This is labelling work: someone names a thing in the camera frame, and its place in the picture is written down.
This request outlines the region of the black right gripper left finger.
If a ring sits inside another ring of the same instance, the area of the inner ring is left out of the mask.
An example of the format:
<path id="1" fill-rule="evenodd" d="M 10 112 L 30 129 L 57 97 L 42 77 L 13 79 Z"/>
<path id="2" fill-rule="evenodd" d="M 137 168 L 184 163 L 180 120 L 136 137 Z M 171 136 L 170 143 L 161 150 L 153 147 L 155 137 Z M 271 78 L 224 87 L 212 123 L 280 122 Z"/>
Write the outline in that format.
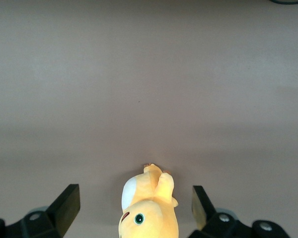
<path id="1" fill-rule="evenodd" d="M 36 208 L 8 226 L 0 219 L 0 238 L 63 238 L 79 211 L 79 185 L 70 184 L 50 206 Z"/>

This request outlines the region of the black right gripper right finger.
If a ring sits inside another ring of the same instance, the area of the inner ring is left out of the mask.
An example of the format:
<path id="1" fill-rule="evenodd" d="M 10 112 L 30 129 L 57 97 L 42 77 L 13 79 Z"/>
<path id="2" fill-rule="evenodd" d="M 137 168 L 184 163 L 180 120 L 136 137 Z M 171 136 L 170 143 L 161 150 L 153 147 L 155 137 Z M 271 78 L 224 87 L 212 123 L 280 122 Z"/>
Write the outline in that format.
<path id="1" fill-rule="evenodd" d="M 243 224 L 231 211 L 216 210 L 204 188 L 193 186 L 192 214 L 197 229 L 191 238 L 288 238 L 288 233 L 278 224 L 256 220 L 252 226 Z"/>

